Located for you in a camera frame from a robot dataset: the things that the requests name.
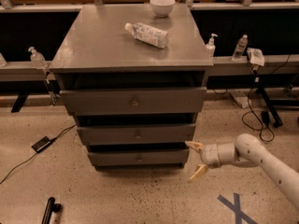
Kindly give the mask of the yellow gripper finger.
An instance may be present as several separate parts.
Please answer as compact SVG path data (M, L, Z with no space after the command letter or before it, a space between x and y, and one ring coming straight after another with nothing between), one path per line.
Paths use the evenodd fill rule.
M193 174L189 177L189 181L193 182L196 178L204 175L208 170L208 167L205 164L198 164Z
M197 153L201 153L201 151L205 148L205 146L202 143L194 142L194 141L186 141L185 144L195 150Z

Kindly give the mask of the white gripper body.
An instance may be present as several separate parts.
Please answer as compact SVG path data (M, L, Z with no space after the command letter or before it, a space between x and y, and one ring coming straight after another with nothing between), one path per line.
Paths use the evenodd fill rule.
M201 160L208 168L220 168L221 161L218 152L218 146L207 145L205 146L200 153Z

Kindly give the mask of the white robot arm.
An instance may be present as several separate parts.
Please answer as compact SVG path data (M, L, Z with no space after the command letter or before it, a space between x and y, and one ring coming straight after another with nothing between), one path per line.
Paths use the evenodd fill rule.
M221 168L223 165L241 168L259 166L292 205L299 209L299 174L272 155L255 136L242 133L233 143L222 145L204 145L194 141L186 141L185 144L196 151L202 161L189 177L190 181L204 175L208 169Z

